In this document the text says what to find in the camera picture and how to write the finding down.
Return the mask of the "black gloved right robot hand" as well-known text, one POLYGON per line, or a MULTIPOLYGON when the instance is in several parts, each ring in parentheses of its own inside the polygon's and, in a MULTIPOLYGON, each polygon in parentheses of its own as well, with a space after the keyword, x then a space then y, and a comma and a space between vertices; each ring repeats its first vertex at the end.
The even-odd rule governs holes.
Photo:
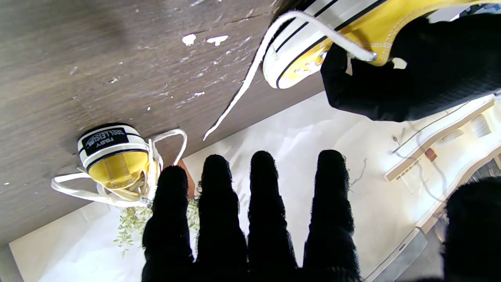
MULTIPOLYGON (((180 166, 160 174, 152 217, 142 237, 143 282, 360 282, 343 155, 319 153, 303 266, 296 262, 287 230, 273 157, 258 151, 250 162, 249 234, 238 219, 239 200, 229 163, 206 158, 199 197, 197 257, 187 222, 188 181, 180 166)), ((418 282, 499 282, 501 188, 499 177, 463 184, 446 203, 443 277, 418 282)))

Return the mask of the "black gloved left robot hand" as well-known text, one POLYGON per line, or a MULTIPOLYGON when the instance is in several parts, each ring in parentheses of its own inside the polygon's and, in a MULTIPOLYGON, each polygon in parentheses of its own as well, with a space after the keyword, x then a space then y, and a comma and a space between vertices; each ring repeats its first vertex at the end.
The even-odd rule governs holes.
POLYGON ((321 66, 331 107, 374 121, 419 120, 500 93, 501 16, 474 14, 451 22, 416 18, 397 34, 390 58, 374 66, 331 46, 321 66))

